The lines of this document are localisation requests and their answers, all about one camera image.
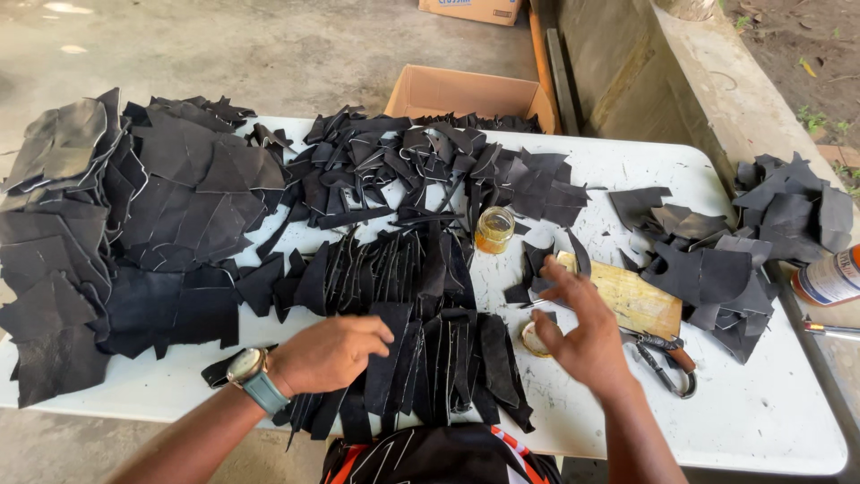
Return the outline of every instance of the table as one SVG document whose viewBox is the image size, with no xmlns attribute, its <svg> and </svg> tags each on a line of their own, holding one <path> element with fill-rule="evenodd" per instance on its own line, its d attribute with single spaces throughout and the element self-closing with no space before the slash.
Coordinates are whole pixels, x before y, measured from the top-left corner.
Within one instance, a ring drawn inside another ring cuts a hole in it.
<svg viewBox="0 0 860 484">
<path fill-rule="evenodd" d="M 310 130 L 312 120 L 260 117 L 270 129 L 284 128 L 293 145 L 301 151 L 301 139 Z M 250 126 L 240 129 L 245 134 Z M 488 141 L 498 141 L 507 149 L 525 147 L 530 152 L 569 153 L 573 165 L 573 183 L 604 186 L 609 190 L 636 189 L 661 185 L 674 196 L 664 202 L 685 205 L 707 215 L 726 214 L 732 208 L 708 158 L 689 146 L 662 145 L 615 140 L 569 138 L 526 133 L 488 132 Z M 388 187 L 386 196 L 399 202 L 402 189 Z M 440 186 L 429 189 L 428 206 L 442 199 Z M 582 210 L 574 227 L 575 235 L 587 248 L 591 258 L 621 266 L 618 248 L 624 248 L 637 262 L 649 242 L 626 230 L 620 223 L 606 191 L 591 190 L 588 208 Z M 462 187 L 455 196 L 455 207 L 463 211 Z M 262 228 L 249 234 L 256 243 L 266 240 L 286 217 L 284 207 L 266 218 Z M 374 220 L 358 231 L 362 243 L 375 239 L 387 219 Z M 478 309 L 499 314 L 508 323 L 517 353 L 530 405 L 535 408 L 531 421 L 537 430 L 523 434 L 501 412 L 501 428 L 530 449 L 565 456 L 606 458 L 603 413 L 597 401 L 584 386 L 573 381 L 552 359 L 530 355 L 519 342 L 520 327 L 529 319 L 528 310 L 517 310 L 504 304 L 502 290 L 522 276 L 522 240 L 546 247 L 553 239 L 557 250 L 570 251 L 564 231 L 558 226 L 526 220 L 532 230 L 526 236 L 515 236 L 511 247 L 500 256 L 476 253 L 471 268 Z M 314 251 L 324 240 L 335 241 L 340 233 L 308 229 L 304 224 L 287 228 L 276 251 Z M 236 256 L 242 265 L 257 265 L 255 246 Z M 556 310 L 563 330 L 576 325 L 575 315 L 567 309 L 544 305 Z M 247 304 L 239 310 L 242 346 L 261 345 L 288 339 L 319 317 L 303 307 L 296 307 L 281 325 L 272 311 L 266 318 L 256 318 Z M 776 307 L 770 330 L 759 341 L 746 366 L 737 363 L 709 334 L 684 323 L 680 337 L 687 342 L 687 352 L 698 364 L 699 389 L 690 400 L 669 394 L 654 372 L 634 351 L 625 347 L 628 363 L 642 382 L 648 403 L 666 436 L 675 457 L 682 465 L 710 468 L 752 470 L 802 475 L 828 475 L 839 472 L 847 461 L 847 449 L 818 382 L 804 357 L 785 312 Z M 135 360 L 114 357 L 107 367 L 106 381 L 95 388 L 61 395 L 32 408 L 55 413 L 94 415 L 123 419 L 170 422 L 178 419 L 212 395 L 200 371 L 205 366 L 228 357 L 236 347 L 220 350 L 218 342 L 202 345 L 171 346 L 167 357 L 155 362 L 152 349 Z M 7 335 L 0 343 L 0 406 L 17 406 L 17 385 L 9 382 L 17 352 Z M 679 375 L 670 371 L 678 384 Z M 372 415 L 375 431 L 379 418 Z M 475 411 L 457 416 L 479 420 Z M 417 423 L 401 417 L 400 426 Z M 332 433 L 340 432 L 335 422 Z"/>
</svg>

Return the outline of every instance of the wristwatch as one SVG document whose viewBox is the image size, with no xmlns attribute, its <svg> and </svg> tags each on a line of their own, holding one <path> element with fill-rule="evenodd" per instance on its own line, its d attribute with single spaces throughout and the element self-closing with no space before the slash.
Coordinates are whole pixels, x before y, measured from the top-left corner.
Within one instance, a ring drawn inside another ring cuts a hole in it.
<svg viewBox="0 0 860 484">
<path fill-rule="evenodd" d="M 246 348 L 227 367 L 227 380 L 245 390 L 270 415 L 284 408 L 286 398 L 266 375 L 266 348 Z"/>
</svg>

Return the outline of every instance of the cardboard box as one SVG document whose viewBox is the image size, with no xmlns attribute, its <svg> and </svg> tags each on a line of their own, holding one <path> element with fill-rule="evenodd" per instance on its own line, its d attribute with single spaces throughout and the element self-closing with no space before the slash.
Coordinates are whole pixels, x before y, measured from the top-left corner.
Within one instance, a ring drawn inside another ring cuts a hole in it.
<svg viewBox="0 0 860 484">
<path fill-rule="evenodd" d="M 550 99 L 536 82 L 422 65 L 403 67 L 385 108 L 389 116 L 410 118 L 452 111 L 456 116 L 477 113 L 489 119 L 495 115 L 528 119 L 537 114 L 544 133 L 556 131 Z"/>
<path fill-rule="evenodd" d="M 441 16 L 513 25 L 522 0 L 419 0 L 418 9 Z"/>
</svg>

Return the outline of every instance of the hand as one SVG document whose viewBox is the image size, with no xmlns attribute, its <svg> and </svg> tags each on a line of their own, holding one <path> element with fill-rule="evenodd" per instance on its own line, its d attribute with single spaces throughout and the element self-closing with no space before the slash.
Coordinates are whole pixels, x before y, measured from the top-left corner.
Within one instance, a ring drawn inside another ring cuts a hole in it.
<svg viewBox="0 0 860 484">
<path fill-rule="evenodd" d="M 540 293 L 545 300 L 562 299 L 574 309 L 580 325 L 562 335 L 562 330 L 547 315 L 535 309 L 537 335 L 546 344 L 552 356 L 576 381 L 589 387 L 598 399 L 612 399 L 623 394 L 636 380 L 630 373 L 621 350 L 621 335 L 615 314 L 600 299 L 597 289 L 586 276 L 567 271 L 547 256 L 541 277 L 556 286 Z"/>
<path fill-rule="evenodd" d="M 305 328 L 269 353 L 268 375 L 284 396 L 348 387 L 367 357 L 388 356 L 394 335 L 378 316 L 328 318 Z"/>
</svg>

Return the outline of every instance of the orange bottle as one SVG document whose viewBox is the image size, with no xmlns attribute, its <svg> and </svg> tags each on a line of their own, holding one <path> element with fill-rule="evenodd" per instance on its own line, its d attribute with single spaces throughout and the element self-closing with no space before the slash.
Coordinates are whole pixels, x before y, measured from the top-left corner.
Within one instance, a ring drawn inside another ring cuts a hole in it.
<svg viewBox="0 0 860 484">
<path fill-rule="evenodd" d="M 791 287 L 814 306 L 830 307 L 860 299 L 860 245 L 798 270 L 791 277 Z"/>
</svg>

